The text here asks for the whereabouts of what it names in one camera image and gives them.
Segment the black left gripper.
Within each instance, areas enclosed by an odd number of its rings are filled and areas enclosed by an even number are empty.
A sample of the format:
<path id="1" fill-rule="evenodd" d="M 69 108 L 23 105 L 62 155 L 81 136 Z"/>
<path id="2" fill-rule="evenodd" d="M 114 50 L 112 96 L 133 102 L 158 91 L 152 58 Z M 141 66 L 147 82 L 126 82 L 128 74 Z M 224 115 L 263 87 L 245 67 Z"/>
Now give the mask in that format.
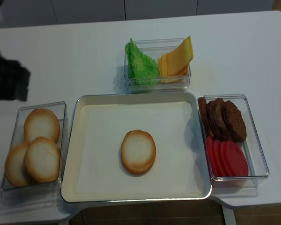
<path id="1" fill-rule="evenodd" d="M 7 60 L 0 54 L 0 100 L 27 101 L 30 71 L 16 60 Z"/>

